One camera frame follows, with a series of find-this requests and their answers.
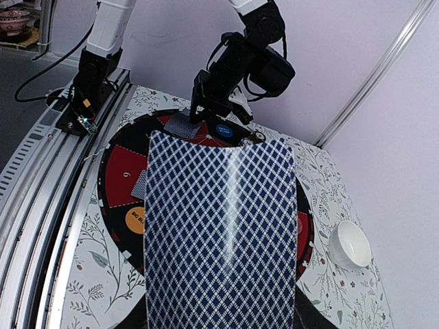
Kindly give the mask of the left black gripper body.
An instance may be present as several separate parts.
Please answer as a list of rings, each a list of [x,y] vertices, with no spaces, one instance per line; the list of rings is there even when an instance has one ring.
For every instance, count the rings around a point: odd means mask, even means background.
[[[215,62],[208,62],[194,79],[189,120],[199,123],[209,117],[234,114],[244,125],[251,121],[238,106],[229,101],[230,94],[243,83],[254,95],[248,103],[281,95],[296,72],[292,65],[273,48],[250,43],[238,32],[225,33],[214,52],[225,46]]]

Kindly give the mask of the blue small blind button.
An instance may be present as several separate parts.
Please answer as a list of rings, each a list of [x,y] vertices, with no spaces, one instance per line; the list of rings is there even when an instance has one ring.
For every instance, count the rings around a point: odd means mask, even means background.
[[[227,125],[219,124],[215,127],[215,130],[220,136],[224,138],[233,137],[233,130],[229,128]]]

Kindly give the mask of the dealt blue playing cards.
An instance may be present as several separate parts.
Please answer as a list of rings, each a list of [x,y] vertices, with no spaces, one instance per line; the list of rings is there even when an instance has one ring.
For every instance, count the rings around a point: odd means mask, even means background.
[[[131,196],[137,199],[144,199],[146,180],[147,180],[147,172],[145,170],[142,170],[131,191]]]

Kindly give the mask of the orange big blind button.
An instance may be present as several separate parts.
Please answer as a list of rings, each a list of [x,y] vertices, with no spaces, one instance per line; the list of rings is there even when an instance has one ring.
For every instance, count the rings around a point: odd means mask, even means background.
[[[126,213],[125,223],[129,231],[134,234],[143,235],[145,222],[145,209],[142,206],[136,206]]]

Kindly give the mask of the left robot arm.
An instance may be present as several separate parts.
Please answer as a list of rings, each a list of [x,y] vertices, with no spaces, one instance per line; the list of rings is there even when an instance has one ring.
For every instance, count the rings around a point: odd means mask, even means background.
[[[121,65],[191,92],[189,119],[253,119],[250,104],[283,94],[295,76],[275,1],[98,1],[78,43],[69,90],[76,119],[95,122]]]

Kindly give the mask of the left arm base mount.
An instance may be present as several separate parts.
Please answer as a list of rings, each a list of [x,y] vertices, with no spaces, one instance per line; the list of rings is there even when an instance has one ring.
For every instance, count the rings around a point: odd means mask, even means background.
[[[98,112],[107,99],[119,90],[117,84],[106,82],[99,87],[96,95],[86,98],[80,94],[75,98],[75,88],[56,90],[46,98],[46,105],[61,113],[56,127],[63,132],[76,136],[85,136],[97,132],[95,122]]]

